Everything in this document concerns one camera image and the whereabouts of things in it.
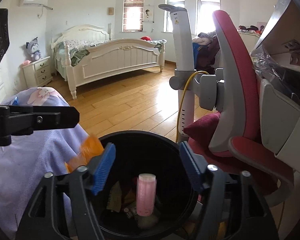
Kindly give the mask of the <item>purple floral tablecloth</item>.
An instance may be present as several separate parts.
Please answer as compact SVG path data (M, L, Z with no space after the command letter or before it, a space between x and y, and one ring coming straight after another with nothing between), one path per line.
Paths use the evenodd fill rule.
M15 239L25 208L43 175L66 174L65 163L79 154L87 137L87 132L76 125L13 136L10 145L0 146L0 228L9 239Z

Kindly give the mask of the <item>orange snack wrapper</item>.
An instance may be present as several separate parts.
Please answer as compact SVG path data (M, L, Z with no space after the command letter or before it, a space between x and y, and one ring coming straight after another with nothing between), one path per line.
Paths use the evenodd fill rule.
M79 154L72 157L68 162L65 163L65 167L68 173L73 172L79 166L84 166L91 161L95 156L99 156L103 153L104 148L95 135L90 135L81 144L79 148Z

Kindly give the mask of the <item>pink plush on nightstand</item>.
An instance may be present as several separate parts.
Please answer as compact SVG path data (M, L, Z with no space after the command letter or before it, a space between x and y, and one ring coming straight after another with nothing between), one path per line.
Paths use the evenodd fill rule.
M21 65L22 66L26 66L26 65L28 65L28 64L31 64L32 62L30 61L30 60L26 60L26 61L24 61Z

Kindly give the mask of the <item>black trash bin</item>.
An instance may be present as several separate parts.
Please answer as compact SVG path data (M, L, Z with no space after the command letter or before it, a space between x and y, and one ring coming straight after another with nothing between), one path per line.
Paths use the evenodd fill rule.
M106 184L94 199L105 239L162 239L178 230L197 202L179 146L151 132L104 135L116 158Z

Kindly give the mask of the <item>green bedding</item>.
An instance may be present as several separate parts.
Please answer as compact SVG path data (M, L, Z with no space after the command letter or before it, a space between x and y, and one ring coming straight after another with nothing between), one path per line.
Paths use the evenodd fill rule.
M71 60L71 66L76 66L79 64L79 62L85 57L90 54L90 48L94 47L100 47L103 46L104 44L108 43L114 43L117 41L125 41L127 39L117 39L117 40L112 40L112 41L100 41L100 40L95 40L95 41L85 41L85 40L64 40L64 41L59 41L57 43L57 46L55 46L55 58L57 61L64 63L65 61L65 47L69 47L69 55L70 55L70 60ZM143 41L146 42L147 44L153 45L154 48L157 48L159 53L163 52L163 46L167 43L166 39L161 39L161 40L151 40L150 37L144 36L141 39L131 39L132 42L136 41Z

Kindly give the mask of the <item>white dresser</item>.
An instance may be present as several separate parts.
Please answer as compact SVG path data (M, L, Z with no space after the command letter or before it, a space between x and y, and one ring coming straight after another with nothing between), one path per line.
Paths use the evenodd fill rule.
M248 53L250 54L255 45L257 44L260 35L257 34L255 31L246 31L246 30L238 30L240 37L242 38Z

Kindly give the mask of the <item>wall picture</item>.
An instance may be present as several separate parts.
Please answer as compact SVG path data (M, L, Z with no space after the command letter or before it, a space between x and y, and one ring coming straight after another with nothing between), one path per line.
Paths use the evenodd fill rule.
M151 5L144 6L143 21L153 23L154 7Z

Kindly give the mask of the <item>white bed frame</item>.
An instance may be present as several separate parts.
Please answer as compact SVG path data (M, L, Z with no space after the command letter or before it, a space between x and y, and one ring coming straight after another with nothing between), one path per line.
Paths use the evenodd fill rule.
M52 41L51 50L55 67L59 74L68 83L70 94L73 99L77 98L77 87L101 80L107 77L141 70L151 67L162 69L165 65L165 45L163 52L159 53L153 45L143 41L132 42L127 38L125 41L104 44L100 47L90 48L90 54L85 56L78 65L71 66L69 47L65 47L65 61L61 63L55 58L55 46L64 40L85 41L112 41L102 27L84 24L74 26Z

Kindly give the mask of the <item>white nightstand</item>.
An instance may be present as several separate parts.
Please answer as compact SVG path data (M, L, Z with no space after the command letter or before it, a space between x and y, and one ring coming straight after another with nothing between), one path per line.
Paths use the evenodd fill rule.
M43 87L53 80L49 56L22 66L22 70L27 88Z

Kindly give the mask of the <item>purple plush toy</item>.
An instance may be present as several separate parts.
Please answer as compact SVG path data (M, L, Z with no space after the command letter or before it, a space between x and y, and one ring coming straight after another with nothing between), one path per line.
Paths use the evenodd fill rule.
M26 42L26 51L29 54L30 61L38 61L42 58L39 44L38 44L38 37L34 38L30 42Z

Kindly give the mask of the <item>red grey desk chair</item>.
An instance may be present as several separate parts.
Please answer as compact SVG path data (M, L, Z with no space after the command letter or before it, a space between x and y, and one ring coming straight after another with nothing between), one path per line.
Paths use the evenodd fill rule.
M213 75L194 70L194 121L184 132L223 171L246 164L275 178L278 188L265 199L277 206L300 173L300 106L257 77L226 12L215 11L213 20L225 66Z

